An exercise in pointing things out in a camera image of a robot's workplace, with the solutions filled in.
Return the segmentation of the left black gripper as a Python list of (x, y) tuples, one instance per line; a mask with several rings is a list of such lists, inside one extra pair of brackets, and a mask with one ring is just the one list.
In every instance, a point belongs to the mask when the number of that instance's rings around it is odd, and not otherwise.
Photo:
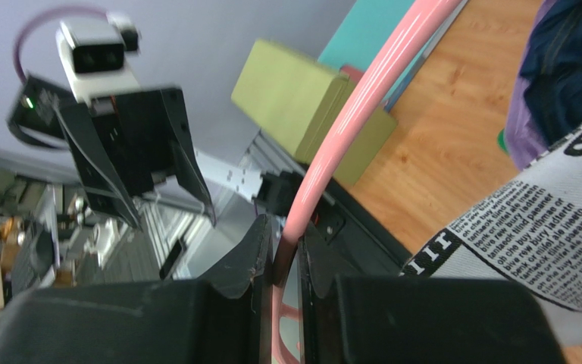
[(92, 116), (84, 103), (55, 107), (91, 210), (140, 229), (132, 197), (150, 193), (175, 176), (179, 186), (200, 201), (211, 226), (216, 226), (181, 89), (98, 97), (90, 111)]

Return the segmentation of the purple trousers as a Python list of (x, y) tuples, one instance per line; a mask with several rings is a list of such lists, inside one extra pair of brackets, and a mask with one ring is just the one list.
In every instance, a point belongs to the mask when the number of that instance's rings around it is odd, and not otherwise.
[[(530, 48), (530, 37), (533, 30), (555, 3), (555, 0), (545, 0), (540, 5), (535, 18), (533, 19), (533, 26), (521, 56), (519, 70), (528, 54)], [(524, 101), (524, 91), (529, 87), (530, 82), (520, 75), (519, 70), (512, 90), (503, 139), (511, 160), (516, 168), (519, 171), (522, 171), (535, 158), (544, 153), (549, 148), (549, 144), (539, 132), (539, 129), (531, 116), (530, 110)]]

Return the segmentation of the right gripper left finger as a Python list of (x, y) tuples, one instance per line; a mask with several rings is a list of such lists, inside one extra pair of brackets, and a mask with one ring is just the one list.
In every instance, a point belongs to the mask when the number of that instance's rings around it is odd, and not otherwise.
[(271, 220), (194, 279), (27, 290), (0, 317), (0, 363), (269, 363)]

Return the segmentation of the newspaper print garment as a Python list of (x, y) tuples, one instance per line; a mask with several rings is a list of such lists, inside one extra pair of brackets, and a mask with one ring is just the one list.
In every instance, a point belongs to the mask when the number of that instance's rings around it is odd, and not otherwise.
[(435, 233), (401, 273), (514, 281), (561, 344), (582, 344), (582, 125)]

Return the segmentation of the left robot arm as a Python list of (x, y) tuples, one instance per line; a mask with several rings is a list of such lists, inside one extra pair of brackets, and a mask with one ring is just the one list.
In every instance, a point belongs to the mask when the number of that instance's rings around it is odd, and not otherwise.
[(285, 216), (301, 176), (241, 168), (195, 149), (183, 93), (178, 88), (114, 93), (78, 102), (66, 89), (29, 76), (7, 121), (22, 143), (64, 142), (74, 160), (86, 204), (96, 213), (139, 225), (135, 201), (169, 177), (214, 216), (209, 182)]

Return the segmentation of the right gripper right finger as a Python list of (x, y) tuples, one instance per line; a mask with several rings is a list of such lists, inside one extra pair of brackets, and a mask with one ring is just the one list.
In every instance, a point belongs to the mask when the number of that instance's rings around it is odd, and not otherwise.
[(537, 301), (503, 280), (366, 275), (315, 227), (298, 245), (303, 363), (563, 363)]

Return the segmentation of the dark blue denim garment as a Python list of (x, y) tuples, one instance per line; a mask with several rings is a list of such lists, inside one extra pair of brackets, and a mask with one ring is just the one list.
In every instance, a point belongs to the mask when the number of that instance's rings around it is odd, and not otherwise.
[(582, 1), (557, 1), (534, 27), (520, 75), (524, 101), (548, 144), (582, 124)]

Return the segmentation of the thick pink hanger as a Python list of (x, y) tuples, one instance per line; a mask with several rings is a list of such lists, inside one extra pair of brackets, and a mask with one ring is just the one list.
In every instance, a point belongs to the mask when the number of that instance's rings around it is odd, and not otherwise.
[(455, 0), (415, 1), (397, 24), (336, 117), (296, 194), (273, 263), (271, 354), (279, 363), (297, 360), (280, 336), (283, 294), (299, 239), (334, 171), (359, 132), (412, 59), (458, 7)]

